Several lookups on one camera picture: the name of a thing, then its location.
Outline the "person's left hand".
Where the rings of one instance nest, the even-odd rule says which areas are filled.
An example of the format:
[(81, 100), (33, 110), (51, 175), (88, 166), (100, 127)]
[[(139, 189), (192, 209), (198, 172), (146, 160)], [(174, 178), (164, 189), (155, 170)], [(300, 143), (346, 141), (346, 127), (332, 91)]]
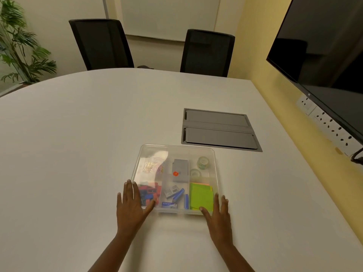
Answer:
[(127, 181), (123, 186), (122, 206), (116, 210), (117, 233), (126, 235), (137, 234), (138, 230), (146, 220), (147, 216), (143, 216), (143, 208), (140, 202), (140, 193), (138, 185), (133, 182), (134, 200), (127, 204)]

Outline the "green sticky note pad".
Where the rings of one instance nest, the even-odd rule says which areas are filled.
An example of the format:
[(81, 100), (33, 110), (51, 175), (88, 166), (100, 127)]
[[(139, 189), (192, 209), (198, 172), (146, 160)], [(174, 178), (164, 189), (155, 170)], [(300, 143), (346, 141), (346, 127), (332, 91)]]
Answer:
[(189, 184), (189, 208), (198, 210), (204, 207), (207, 211), (213, 211), (214, 192), (210, 185), (204, 183)]

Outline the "white wall socket strip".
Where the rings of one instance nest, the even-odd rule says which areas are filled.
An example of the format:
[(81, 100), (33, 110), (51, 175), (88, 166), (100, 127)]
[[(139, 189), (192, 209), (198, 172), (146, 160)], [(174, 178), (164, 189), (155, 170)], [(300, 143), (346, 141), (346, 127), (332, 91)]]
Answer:
[(363, 145), (306, 95), (301, 94), (296, 105), (344, 155), (351, 157), (363, 148)]

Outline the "bag of coloured paper clips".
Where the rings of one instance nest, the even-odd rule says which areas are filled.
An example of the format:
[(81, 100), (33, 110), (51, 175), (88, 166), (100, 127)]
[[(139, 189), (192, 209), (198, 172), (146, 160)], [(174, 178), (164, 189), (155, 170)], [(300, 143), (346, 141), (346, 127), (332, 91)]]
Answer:
[(167, 157), (150, 156), (140, 159), (139, 167), (142, 173), (164, 173), (166, 171)]

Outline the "person's right forearm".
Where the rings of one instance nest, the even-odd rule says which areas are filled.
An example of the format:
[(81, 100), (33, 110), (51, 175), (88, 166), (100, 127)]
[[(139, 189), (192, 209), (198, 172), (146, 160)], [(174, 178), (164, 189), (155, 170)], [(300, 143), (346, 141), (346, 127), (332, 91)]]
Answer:
[(229, 272), (255, 272), (233, 243), (215, 244)]

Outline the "clear plastic organizer tray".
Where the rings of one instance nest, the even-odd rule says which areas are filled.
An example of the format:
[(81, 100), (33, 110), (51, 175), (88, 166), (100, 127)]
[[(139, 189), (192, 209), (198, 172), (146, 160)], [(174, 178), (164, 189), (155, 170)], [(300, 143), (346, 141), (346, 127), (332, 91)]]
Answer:
[[(142, 173), (139, 167), (140, 159), (143, 157), (159, 156), (167, 157), (166, 171), (162, 174), (160, 173)], [(200, 170), (197, 167), (197, 160), (199, 157), (205, 156), (210, 161), (210, 166), (206, 170)], [(171, 180), (171, 168), (174, 159), (183, 159), (189, 161), (189, 172), (191, 169), (199, 169), (202, 172), (201, 178), (192, 179), (189, 177), (188, 183), (176, 183)], [(141, 146), (138, 159), (136, 161), (133, 175), (131, 178), (132, 182), (138, 184), (142, 182), (156, 182), (162, 185), (161, 196), (159, 199), (159, 205), (154, 207), (154, 211), (164, 212), (164, 213), (176, 213), (176, 214), (193, 214), (202, 215), (200, 210), (185, 210), (184, 209), (184, 195), (189, 195), (189, 184), (194, 183), (208, 183), (212, 188), (214, 195), (219, 194), (219, 180), (218, 180), (218, 169), (216, 167), (216, 157), (215, 152), (210, 148), (202, 147), (191, 147), (191, 146), (173, 146), (173, 145), (152, 145), (144, 144)], [(172, 202), (172, 198), (166, 199), (164, 195), (164, 190), (167, 187), (177, 185), (179, 189), (185, 189), (183, 197), (176, 203), (177, 209), (161, 208), (162, 202)]]

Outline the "white wall whiteboard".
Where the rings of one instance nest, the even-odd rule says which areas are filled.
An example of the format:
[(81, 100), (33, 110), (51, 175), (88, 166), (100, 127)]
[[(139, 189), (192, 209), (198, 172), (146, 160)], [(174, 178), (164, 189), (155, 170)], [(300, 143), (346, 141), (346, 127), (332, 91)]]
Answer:
[(128, 36), (185, 41), (189, 29), (213, 31), (220, 0), (103, 0), (107, 18)]

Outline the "large black wall monitor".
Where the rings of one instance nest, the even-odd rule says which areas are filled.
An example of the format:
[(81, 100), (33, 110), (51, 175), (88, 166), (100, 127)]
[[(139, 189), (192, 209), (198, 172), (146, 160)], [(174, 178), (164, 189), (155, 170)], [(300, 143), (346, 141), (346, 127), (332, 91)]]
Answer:
[(363, 0), (292, 0), (266, 60), (363, 144)]

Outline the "black mesh office chair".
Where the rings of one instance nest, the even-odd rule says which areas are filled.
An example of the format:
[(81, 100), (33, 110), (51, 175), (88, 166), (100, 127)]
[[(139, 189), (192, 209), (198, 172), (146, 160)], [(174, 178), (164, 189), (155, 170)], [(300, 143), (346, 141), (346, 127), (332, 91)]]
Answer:
[(69, 24), (88, 71), (135, 67), (119, 20), (72, 19)]
[(234, 43), (230, 34), (188, 29), (180, 72), (227, 77)]

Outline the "pile of red blue blocks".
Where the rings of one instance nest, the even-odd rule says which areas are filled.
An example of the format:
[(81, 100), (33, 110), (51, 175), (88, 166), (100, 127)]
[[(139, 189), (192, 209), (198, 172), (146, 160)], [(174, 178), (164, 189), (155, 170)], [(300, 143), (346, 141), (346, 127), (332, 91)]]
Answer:
[(159, 205), (159, 199), (161, 196), (162, 185), (156, 182), (142, 182), (138, 184), (138, 189), (140, 193), (140, 202), (142, 207), (147, 207), (147, 205), (154, 200), (155, 207)]

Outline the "green potted palm plant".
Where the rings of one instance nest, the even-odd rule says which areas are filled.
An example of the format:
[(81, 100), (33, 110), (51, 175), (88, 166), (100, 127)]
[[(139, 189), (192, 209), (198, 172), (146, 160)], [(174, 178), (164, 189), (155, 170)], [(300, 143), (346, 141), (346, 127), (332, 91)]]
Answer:
[(0, 63), (13, 68), (0, 78), (1, 82), (31, 85), (40, 82), (47, 73), (57, 73), (51, 52), (27, 28), (22, 7), (14, 0), (0, 0)]

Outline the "person's left forearm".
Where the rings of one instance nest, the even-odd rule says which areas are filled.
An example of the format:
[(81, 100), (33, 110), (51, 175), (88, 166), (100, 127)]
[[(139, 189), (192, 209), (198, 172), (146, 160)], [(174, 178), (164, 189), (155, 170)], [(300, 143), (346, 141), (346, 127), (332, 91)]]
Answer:
[(118, 272), (135, 234), (117, 233), (88, 272)]

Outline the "grey box with red dot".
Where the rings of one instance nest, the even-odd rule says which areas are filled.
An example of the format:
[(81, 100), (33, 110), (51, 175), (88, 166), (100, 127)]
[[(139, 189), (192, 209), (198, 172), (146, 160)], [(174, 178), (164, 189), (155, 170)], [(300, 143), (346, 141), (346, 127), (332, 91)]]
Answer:
[(176, 183), (189, 182), (189, 161), (174, 159), (171, 168), (171, 180)]

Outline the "person's right hand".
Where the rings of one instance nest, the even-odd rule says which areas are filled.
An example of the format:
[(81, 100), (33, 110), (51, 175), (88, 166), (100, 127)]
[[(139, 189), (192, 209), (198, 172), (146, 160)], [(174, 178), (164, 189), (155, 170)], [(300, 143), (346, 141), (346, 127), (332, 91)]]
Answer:
[(214, 243), (233, 243), (231, 218), (228, 208), (229, 201), (226, 200), (226, 216), (220, 214), (221, 200), (219, 194), (215, 193), (213, 199), (212, 224), (207, 224), (211, 240)]

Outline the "small grey staple box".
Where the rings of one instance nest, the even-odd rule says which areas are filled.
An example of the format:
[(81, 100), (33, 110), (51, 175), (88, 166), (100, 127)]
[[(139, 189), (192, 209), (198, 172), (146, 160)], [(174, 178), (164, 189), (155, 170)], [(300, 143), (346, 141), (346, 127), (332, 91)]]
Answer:
[(166, 199), (170, 199), (170, 198), (174, 197), (175, 194), (177, 194), (179, 191), (180, 191), (179, 187), (177, 185), (174, 185), (174, 186), (165, 188), (164, 195), (165, 195)]

